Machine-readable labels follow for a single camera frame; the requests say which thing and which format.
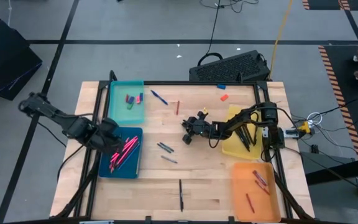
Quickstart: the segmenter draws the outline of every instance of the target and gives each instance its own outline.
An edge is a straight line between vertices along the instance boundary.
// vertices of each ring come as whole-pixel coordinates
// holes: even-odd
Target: plastic tray
[[[131,139],[135,136],[139,138],[139,147],[134,149],[134,153],[128,158],[125,164],[120,169],[110,172],[110,158],[111,155],[102,154],[100,165],[99,165],[99,176],[105,178],[125,178],[135,179],[139,175],[140,167],[140,156],[142,155],[142,141],[143,141],[143,130],[142,128],[118,128],[115,132],[117,135],[121,135],[122,139]]]
[[[242,108],[235,105],[230,105],[229,110],[227,112],[227,119],[232,118],[234,115],[238,114]],[[257,115],[253,114],[251,118],[253,120],[257,119]],[[248,130],[252,137],[254,137],[255,133],[255,125],[253,124],[247,124]],[[262,152],[262,128],[257,129],[257,135],[256,135],[256,145],[250,145],[249,151],[246,149],[246,147],[243,145],[243,143],[240,140],[240,137],[233,133],[230,138],[223,141],[222,144],[222,152],[224,154],[230,155],[230,156],[236,156],[243,159],[250,159],[250,160],[256,160],[260,158],[260,153]]]
[[[256,170],[267,182],[266,194],[256,183]],[[267,162],[239,162],[233,168],[233,202],[234,213],[241,222],[270,222],[281,220],[278,207],[277,193],[274,181],[273,167]],[[248,203],[248,194],[255,213]]]
[[[144,82],[143,80],[114,81],[111,83],[109,116],[119,125],[141,124],[144,122]],[[134,103],[132,109],[127,109],[125,97],[139,96],[143,93],[143,101]]]

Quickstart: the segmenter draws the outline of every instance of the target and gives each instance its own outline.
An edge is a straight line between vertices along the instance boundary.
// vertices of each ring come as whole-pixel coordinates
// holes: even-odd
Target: floor
[[[209,5],[215,2],[204,0]],[[219,10],[214,39],[221,41],[212,45],[211,51],[228,57],[256,49],[270,63],[288,2],[260,0],[256,5],[244,4],[239,14],[229,7]],[[188,69],[208,49],[215,17],[214,9],[201,6],[197,0],[11,0],[11,6],[10,26],[32,43],[31,49],[44,63],[14,101],[0,98],[0,206],[4,196],[11,199],[6,215],[0,213],[0,222],[47,218],[63,159],[63,146],[40,127],[24,157],[22,146],[30,119],[17,110],[21,100],[32,91],[41,91],[47,80],[49,100],[73,113],[81,82],[105,80],[110,70],[119,80],[188,80]],[[8,7],[7,0],[0,0],[0,17],[6,22]],[[358,11],[351,15],[358,27]],[[59,45],[60,39],[67,40],[66,44]],[[294,1],[282,40],[288,41],[277,48],[272,78],[284,82],[291,112],[307,116],[336,107],[318,45],[328,40],[357,43],[345,12],[307,11],[301,1]],[[47,120],[41,119],[41,123],[54,133],[60,132]],[[334,111],[324,117],[322,125],[336,129],[344,127],[344,122],[340,112]],[[338,144],[352,146],[345,129],[331,136]],[[320,134],[307,142],[318,144],[330,155],[356,156],[350,149],[333,146]],[[309,150],[302,142],[300,148]],[[13,193],[10,198],[6,190],[20,157],[25,158],[24,166],[16,188],[9,188]],[[317,216],[327,211],[336,221],[347,221],[331,208],[321,208],[315,208]]]

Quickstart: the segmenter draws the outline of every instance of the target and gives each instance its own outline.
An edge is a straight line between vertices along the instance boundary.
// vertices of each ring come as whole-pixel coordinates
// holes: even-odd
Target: gray pen
[[[177,161],[174,161],[173,159],[170,159],[170,158],[168,158],[168,157],[166,157],[166,156],[161,156],[161,158],[162,159],[166,159],[166,160],[168,160],[168,161],[170,161],[170,162],[173,162],[173,163],[178,163]]]
[[[167,149],[171,150],[172,152],[175,152],[171,147],[167,146],[166,144],[160,142],[161,145],[165,146]]]
[[[166,147],[164,147],[163,145],[161,145],[160,143],[157,143],[158,146],[160,146],[163,150],[172,153],[169,149],[167,149]]]

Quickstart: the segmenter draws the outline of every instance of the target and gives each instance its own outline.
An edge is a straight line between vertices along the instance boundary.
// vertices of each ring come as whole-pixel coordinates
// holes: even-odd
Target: black box
[[[189,70],[190,81],[262,81],[266,80],[270,70],[266,60],[253,50],[228,57],[216,62],[200,65]]]
[[[29,43],[0,20],[0,96],[13,100],[41,66]]]

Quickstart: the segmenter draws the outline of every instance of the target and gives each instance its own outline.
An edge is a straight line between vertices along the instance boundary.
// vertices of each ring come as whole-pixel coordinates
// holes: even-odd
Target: orange and black hazard stripe
[[[324,66],[326,67],[329,82],[331,82],[331,86],[333,87],[336,101],[338,105],[344,105],[346,102],[345,99],[343,98],[341,87],[339,87],[338,82],[336,80],[336,76],[331,66],[331,62],[329,61],[327,51],[323,46],[318,46],[318,50],[320,51],[320,55],[321,58],[323,59]],[[347,107],[343,106],[340,108],[340,110],[358,158],[358,134],[356,128],[353,125],[353,120],[351,118],[351,115]]]
[[[347,0],[338,0],[338,3],[341,10],[351,10]]]
[[[308,0],[302,0],[303,7],[307,10],[310,9]]]

